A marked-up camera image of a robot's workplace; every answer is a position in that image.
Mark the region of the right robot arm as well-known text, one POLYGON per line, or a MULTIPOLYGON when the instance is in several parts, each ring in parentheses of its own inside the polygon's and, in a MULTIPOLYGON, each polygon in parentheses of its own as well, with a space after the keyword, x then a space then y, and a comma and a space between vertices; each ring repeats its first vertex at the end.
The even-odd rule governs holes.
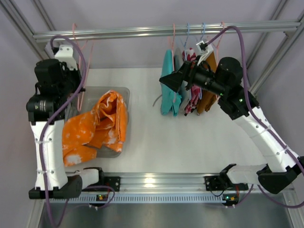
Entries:
POLYGON ((291 184, 304 168, 303 157, 284 144, 249 92, 241 83, 243 68, 232 57, 220 60, 216 71, 212 71, 204 60, 185 61, 179 70, 160 78, 159 82, 177 92, 183 82, 186 89, 198 86, 219 95, 218 104, 249 136, 265 159, 261 165, 230 164, 219 174, 225 188, 233 184, 256 184, 272 194, 278 194, 291 184))

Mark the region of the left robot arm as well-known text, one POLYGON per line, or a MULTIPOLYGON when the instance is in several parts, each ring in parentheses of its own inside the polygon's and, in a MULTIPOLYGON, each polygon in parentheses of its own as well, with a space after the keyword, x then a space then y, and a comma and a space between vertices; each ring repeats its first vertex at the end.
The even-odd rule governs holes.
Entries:
POLYGON ((26 110, 36 145, 37 178, 28 196, 31 200, 77 198, 82 190, 102 184, 105 178, 97 167, 70 176, 65 172, 65 108, 71 102, 70 95, 81 90, 80 71, 77 67, 69 69, 57 59, 46 59, 36 64, 34 72, 38 81, 26 110))

